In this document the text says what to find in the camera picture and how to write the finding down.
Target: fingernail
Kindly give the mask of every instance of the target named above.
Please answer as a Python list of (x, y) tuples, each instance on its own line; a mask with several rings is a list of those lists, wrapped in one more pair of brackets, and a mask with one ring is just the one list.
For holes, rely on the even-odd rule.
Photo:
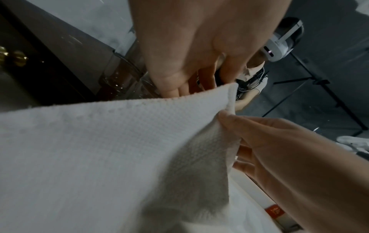
[(218, 113), (218, 117), (219, 118), (226, 118), (227, 116), (229, 116), (230, 113), (226, 110), (221, 110), (219, 113)]

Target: white sleeve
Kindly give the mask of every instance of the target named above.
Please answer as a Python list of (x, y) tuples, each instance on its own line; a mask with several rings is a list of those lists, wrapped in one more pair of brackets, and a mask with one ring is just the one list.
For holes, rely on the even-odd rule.
[(259, 93), (266, 87), (266, 84), (268, 83), (268, 77), (265, 77), (261, 83), (255, 87), (255, 89), (259, 90)]

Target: white headset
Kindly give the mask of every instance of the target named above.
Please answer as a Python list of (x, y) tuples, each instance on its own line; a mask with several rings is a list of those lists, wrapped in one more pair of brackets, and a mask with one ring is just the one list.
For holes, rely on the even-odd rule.
[(292, 40), (292, 34), (294, 34), (302, 26), (303, 22), (300, 20), (282, 36), (276, 32), (273, 33), (272, 37), (261, 49), (269, 61), (279, 61), (293, 50), (294, 43), (289, 43), (288, 40)]

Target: brass knob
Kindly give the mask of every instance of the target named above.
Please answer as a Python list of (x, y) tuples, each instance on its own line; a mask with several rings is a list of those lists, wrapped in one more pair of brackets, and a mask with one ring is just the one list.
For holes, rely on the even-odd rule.
[(9, 55), (9, 53), (8, 53), (7, 49), (0, 46), (0, 65), (4, 64), (5, 59), (7, 58), (8, 55)]
[(14, 51), (12, 56), (14, 64), (19, 67), (25, 66), (28, 61), (28, 57), (22, 51)]

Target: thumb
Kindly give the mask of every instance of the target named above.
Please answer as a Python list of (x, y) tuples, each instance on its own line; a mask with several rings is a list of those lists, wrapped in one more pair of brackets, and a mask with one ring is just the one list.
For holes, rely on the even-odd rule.
[(246, 117), (232, 115), (222, 110), (218, 113), (218, 120), (229, 131), (243, 138), (250, 147), (268, 144), (273, 128), (262, 125)]

